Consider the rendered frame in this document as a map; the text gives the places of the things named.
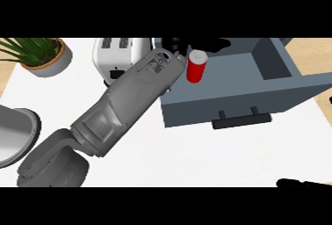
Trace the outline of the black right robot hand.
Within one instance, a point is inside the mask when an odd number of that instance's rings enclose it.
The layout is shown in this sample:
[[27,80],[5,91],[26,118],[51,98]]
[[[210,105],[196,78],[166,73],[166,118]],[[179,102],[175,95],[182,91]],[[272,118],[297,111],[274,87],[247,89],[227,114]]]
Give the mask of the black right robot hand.
[[289,178],[280,178],[275,181],[275,186],[277,187],[317,187],[317,188],[328,187],[328,185],[325,184],[318,184],[308,181],[300,182],[299,180],[289,179]]

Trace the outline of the grey-blue open drawer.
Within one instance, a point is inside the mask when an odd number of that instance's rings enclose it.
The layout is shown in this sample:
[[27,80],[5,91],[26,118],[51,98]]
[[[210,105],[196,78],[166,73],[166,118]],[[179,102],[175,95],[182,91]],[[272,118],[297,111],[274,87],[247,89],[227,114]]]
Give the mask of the grey-blue open drawer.
[[271,80],[302,76],[277,38],[231,38],[230,46],[209,55],[202,80]]

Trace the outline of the grey plant pot brown rim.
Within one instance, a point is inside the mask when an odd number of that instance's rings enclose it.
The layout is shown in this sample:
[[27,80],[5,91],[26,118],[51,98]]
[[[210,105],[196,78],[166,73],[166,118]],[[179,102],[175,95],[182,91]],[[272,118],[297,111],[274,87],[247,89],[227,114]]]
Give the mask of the grey plant pot brown rim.
[[29,67],[24,64],[20,66],[36,76],[36,77],[51,77],[57,75],[64,68],[69,66],[72,59],[72,52],[63,40],[58,40],[60,50],[55,57],[42,65]]

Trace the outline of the green leafy plant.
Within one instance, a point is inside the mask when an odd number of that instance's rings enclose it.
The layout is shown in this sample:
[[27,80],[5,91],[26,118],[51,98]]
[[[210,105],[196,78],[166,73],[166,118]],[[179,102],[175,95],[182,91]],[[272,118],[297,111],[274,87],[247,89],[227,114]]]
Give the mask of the green leafy plant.
[[13,59],[0,59],[0,62],[17,62],[27,67],[38,67],[51,62],[64,50],[58,38],[5,38],[0,40],[0,52],[13,56]]

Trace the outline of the grey-blue drawer front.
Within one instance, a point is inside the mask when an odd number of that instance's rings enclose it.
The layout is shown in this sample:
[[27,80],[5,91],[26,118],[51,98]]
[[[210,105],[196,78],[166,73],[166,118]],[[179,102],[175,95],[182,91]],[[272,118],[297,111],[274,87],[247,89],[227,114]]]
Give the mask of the grey-blue drawer front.
[[258,114],[283,113],[332,88],[332,73],[261,80],[206,78],[191,84],[181,76],[160,97],[165,127]]

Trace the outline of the red can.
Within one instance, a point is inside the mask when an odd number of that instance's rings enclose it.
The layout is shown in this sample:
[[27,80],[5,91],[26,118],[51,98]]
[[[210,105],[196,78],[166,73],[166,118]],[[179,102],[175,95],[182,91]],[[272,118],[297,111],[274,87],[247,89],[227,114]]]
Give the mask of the red can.
[[202,50],[191,50],[187,57],[187,80],[191,83],[200,81],[204,66],[207,62],[207,55]]

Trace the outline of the grey round metal pot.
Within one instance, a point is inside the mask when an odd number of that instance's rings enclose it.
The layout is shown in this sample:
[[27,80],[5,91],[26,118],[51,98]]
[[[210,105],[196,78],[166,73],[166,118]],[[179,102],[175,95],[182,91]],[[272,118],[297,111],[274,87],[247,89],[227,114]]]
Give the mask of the grey round metal pot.
[[14,164],[32,149],[41,131],[36,113],[0,105],[0,169]]

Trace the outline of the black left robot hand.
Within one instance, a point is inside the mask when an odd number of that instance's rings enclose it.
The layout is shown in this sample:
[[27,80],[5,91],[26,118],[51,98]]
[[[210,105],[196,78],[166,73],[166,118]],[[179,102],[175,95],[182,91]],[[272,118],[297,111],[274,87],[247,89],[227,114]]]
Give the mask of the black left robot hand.
[[172,54],[187,55],[187,49],[216,53],[224,47],[230,46],[230,41],[222,38],[162,38],[162,48]]

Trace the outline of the white toaster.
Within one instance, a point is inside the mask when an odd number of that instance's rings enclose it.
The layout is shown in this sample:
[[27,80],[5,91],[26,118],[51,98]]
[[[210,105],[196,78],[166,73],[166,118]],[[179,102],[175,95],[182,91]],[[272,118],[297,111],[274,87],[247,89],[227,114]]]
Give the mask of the white toaster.
[[150,38],[97,38],[91,60],[106,86],[153,49]]

